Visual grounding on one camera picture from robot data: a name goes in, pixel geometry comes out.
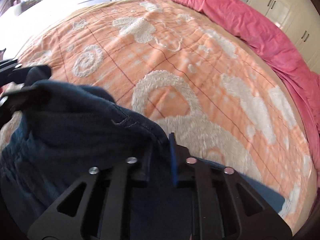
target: patterned bedspread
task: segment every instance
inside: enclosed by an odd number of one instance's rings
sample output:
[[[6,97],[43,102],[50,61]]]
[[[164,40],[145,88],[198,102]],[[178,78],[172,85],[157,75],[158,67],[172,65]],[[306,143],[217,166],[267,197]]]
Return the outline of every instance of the patterned bedspread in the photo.
[[[20,61],[103,87],[175,132],[192,155],[263,182],[286,198],[280,215],[295,226],[312,168],[308,143],[278,83],[204,15],[169,0],[99,5],[35,39]]]

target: dark blue garment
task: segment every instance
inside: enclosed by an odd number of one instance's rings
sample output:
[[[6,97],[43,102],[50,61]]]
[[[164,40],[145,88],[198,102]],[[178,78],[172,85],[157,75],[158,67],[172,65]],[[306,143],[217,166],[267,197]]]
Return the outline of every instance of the dark blue garment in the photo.
[[[146,117],[117,106],[101,88],[48,80],[35,85],[50,91],[52,98],[23,112],[0,159],[1,192],[17,225],[27,232],[90,167],[110,168],[152,141],[149,186],[133,194],[131,239],[189,239],[191,194],[172,185],[164,131]],[[274,194],[264,185],[255,189],[266,199]],[[270,204],[282,206],[284,199],[272,196]]]

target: clothing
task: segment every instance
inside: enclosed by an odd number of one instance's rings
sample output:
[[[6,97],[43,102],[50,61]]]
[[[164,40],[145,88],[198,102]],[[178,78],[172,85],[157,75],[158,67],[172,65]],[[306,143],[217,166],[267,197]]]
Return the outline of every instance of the clothing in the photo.
[[[133,193],[131,239],[189,239],[190,189],[173,187],[169,141],[160,126],[117,106],[98,87],[49,80],[34,85],[52,96],[46,105],[23,111],[0,159],[3,199],[21,230],[27,233],[44,210],[90,167],[110,168],[151,141],[150,182]],[[255,188],[267,189],[264,197],[275,194],[272,201],[281,209],[284,198],[264,185]]]

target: door handle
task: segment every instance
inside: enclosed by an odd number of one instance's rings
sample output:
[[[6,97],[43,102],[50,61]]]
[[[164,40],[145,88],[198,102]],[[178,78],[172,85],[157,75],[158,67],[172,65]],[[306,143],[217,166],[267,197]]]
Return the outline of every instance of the door handle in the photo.
[[[276,0],[273,2],[273,5],[272,5],[272,7],[271,7],[271,10],[272,10],[273,7],[275,6],[275,4],[276,4]]]
[[[308,33],[308,35],[307,35],[306,39],[305,39],[303,42],[306,42],[306,41],[307,41],[307,39],[309,38],[309,36],[310,36],[310,34]]]
[[[304,36],[306,36],[307,34],[307,31],[304,32],[304,35],[301,37],[302,39],[304,38]]]
[[[272,0],[270,0],[270,1],[269,1],[269,3],[268,3],[268,7],[270,6],[270,3],[271,3],[271,2],[272,2]]]

